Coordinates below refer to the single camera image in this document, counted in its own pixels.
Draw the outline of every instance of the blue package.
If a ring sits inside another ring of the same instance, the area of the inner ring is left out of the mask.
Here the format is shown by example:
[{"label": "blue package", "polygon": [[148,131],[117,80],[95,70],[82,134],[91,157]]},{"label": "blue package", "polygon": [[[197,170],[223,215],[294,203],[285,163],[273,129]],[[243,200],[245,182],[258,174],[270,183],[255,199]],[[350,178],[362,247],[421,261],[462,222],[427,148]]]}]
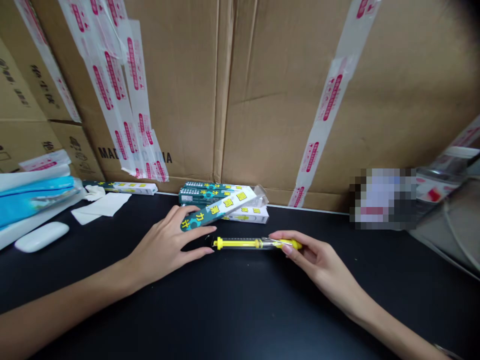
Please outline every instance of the blue package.
[{"label": "blue package", "polygon": [[76,179],[72,176],[37,181],[2,191],[0,192],[0,228],[31,217],[79,191]]}]

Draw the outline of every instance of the white computer mouse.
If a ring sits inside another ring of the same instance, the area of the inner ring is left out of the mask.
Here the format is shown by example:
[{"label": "white computer mouse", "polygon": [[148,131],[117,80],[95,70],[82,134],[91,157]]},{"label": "white computer mouse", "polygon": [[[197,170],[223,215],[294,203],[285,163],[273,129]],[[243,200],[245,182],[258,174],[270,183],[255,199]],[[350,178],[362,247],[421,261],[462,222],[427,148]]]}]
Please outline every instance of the white computer mouse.
[{"label": "white computer mouse", "polygon": [[69,229],[69,226],[62,222],[49,222],[19,238],[15,247],[24,253],[33,253],[61,238]]}]

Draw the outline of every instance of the black desk surface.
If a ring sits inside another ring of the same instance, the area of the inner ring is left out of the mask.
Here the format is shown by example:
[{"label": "black desk surface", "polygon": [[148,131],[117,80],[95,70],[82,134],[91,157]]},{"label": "black desk surface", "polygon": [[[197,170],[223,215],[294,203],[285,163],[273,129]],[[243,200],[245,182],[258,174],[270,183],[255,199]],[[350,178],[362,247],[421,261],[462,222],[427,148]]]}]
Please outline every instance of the black desk surface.
[{"label": "black desk surface", "polygon": [[[86,201],[77,204],[84,206]],[[0,251],[0,313],[126,257],[176,196],[133,195],[114,217],[26,254]],[[349,217],[269,207],[267,225],[216,223],[215,235],[295,229],[332,244],[387,311],[465,359],[480,359],[480,284],[404,231],[353,230]],[[196,240],[193,247],[202,245]],[[281,251],[217,251],[90,317],[36,359],[396,359],[347,319]]]}]

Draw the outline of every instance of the finger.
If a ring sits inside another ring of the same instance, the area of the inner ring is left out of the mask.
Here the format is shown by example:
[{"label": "finger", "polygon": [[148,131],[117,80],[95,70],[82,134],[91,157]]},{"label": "finger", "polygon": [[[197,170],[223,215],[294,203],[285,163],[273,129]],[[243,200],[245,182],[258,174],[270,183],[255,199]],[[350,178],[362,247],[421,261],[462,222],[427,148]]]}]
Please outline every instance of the finger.
[{"label": "finger", "polygon": [[203,258],[205,255],[213,254],[214,252],[211,247],[199,247],[198,249],[184,252],[181,257],[182,265]]},{"label": "finger", "polygon": [[216,226],[201,226],[194,228],[193,230],[186,231],[179,235],[181,239],[181,245],[185,246],[187,243],[195,239],[201,238],[202,236],[205,236],[207,234],[213,233],[215,230],[217,230]]},{"label": "finger", "polygon": [[311,250],[314,250],[315,247],[318,247],[319,244],[322,244],[323,241],[317,240],[313,237],[305,235],[301,232],[295,230],[280,230],[275,231],[269,235],[272,239],[294,239],[300,244],[307,245]]},{"label": "finger", "polygon": [[310,248],[304,247],[300,253],[303,254],[303,257],[307,259],[312,264],[317,262],[317,254],[315,254]]},{"label": "finger", "polygon": [[200,208],[195,205],[182,206],[176,210],[170,222],[174,225],[177,224],[176,226],[178,226],[178,228],[180,229],[180,224],[182,223],[184,218],[191,212],[198,211],[198,210],[200,210]]},{"label": "finger", "polygon": [[165,216],[165,218],[163,219],[163,223],[165,224],[168,224],[169,221],[173,218],[173,216],[175,215],[175,213],[178,211],[178,209],[180,209],[180,206],[178,205],[173,205],[172,208],[170,209],[170,211],[168,212],[168,214]]},{"label": "finger", "polygon": [[283,245],[281,250],[286,254],[286,256],[292,259],[295,264],[302,268],[307,275],[313,273],[315,270],[315,265],[308,261],[301,253],[299,253],[297,249],[294,249],[293,246]]}]

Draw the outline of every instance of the forearm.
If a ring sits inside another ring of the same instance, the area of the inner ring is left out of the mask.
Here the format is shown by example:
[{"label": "forearm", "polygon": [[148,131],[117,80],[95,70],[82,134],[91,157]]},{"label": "forearm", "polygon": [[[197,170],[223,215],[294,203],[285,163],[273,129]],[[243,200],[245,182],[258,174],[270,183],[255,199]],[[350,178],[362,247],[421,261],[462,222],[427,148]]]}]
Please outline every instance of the forearm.
[{"label": "forearm", "polygon": [[138,290],[117,262],[81,281],[0,315],[3,359],[25,359],[110,304]]},{"label": "forearm", "polygon": [[404,360],[449,360],[441,351],[391,316],[373,299],[352,320]]}]

